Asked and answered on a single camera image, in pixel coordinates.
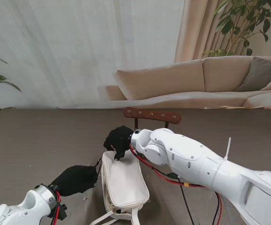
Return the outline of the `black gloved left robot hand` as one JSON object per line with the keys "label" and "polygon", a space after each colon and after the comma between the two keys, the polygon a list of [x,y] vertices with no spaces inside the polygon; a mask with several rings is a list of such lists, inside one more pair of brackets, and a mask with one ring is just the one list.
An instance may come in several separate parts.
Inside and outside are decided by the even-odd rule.
{"label": "black gloved left robot hand", "polygon": [[71,196],[94,188],[98,180],[96,166],[75,165],[63,171],[51,185],[61,196]]}

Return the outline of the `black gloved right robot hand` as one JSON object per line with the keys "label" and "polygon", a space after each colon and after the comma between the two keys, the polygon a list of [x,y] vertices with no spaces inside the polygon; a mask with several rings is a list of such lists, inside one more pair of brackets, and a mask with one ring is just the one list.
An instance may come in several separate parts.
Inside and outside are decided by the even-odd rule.
{"label": "black gloved right robot hand", "polygon": [[129,150],[131,136],[134,131],[126,126],[120,126],[112,130],[105,139],[103,146],[107,151],[116,151],[114,160],[120,160]]}

